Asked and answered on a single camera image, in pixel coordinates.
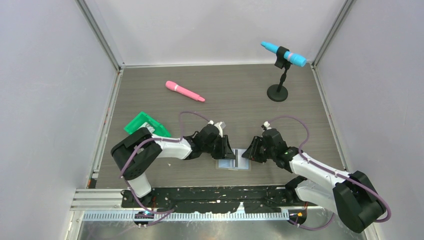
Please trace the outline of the grey card holder wallet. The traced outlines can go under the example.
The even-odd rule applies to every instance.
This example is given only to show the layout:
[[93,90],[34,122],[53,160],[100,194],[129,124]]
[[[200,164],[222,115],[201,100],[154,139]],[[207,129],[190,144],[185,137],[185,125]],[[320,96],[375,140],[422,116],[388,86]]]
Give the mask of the grey card holder wallet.
[[219,159],[216,160],[215,168],[217,170],[230,170],[230,171],[250,171],[251,161],[242,157],[246,149],[235,148],[232,150],[235,159]]

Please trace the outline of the grey magnetic stripe card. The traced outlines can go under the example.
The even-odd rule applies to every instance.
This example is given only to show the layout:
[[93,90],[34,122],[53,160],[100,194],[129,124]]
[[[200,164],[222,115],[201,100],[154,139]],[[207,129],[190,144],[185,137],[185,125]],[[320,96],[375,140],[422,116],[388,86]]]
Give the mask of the grey magnetic stripe card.
[[233,167],[236,170],[249,170],[250,169],[250,160],[242,157],[243,153],[246,151],[246,149],[243,148],[236,148],[234,150],[235,154],[235,160]]

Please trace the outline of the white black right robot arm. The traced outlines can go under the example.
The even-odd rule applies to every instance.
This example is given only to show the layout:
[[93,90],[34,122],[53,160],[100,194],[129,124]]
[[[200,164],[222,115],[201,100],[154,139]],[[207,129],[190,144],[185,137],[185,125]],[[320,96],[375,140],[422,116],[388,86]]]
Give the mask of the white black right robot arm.
[[273,160],[279,168],[296,174],[285,184],[287,202],[323,207],[355,233],[363,232],[388,211],[366,174],[339,171],[317,161],[299,148],[288,146],[275,128],[255,136],[242,157],[258,163]]

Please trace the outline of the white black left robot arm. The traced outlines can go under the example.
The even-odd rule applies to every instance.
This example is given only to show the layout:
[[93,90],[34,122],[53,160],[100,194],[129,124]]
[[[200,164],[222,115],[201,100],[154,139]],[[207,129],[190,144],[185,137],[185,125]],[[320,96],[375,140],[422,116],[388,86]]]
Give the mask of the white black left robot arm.
[[182,138],[159,136],[142,127],[110,151],[121,176],[134,192],[135,202],[141,207],[148,207],[154,199],[145,172],[156,159],[192,160],[203,153],[215,160],[236,158],[228,136],[220,126],[211,123]]

